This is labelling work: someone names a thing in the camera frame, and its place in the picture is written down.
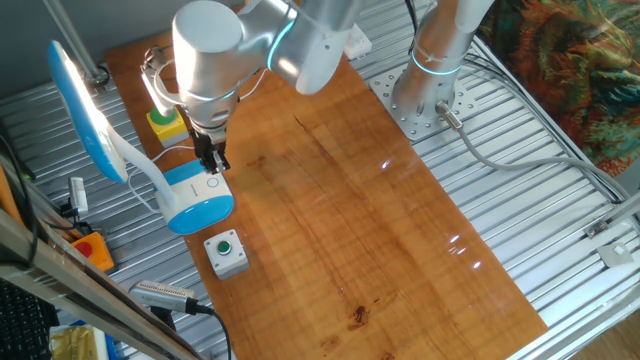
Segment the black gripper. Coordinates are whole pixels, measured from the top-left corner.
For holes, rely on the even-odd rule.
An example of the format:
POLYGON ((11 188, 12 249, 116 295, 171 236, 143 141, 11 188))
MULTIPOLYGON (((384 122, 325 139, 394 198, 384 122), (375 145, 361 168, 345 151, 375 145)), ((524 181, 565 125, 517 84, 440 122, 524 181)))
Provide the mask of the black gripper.
POLYGON ((230 168, 225 156, 226 123, 219 126, 205 127, 198 123, 192 124, 192 138, 195 151, 207 171, 222 173, 230 168))

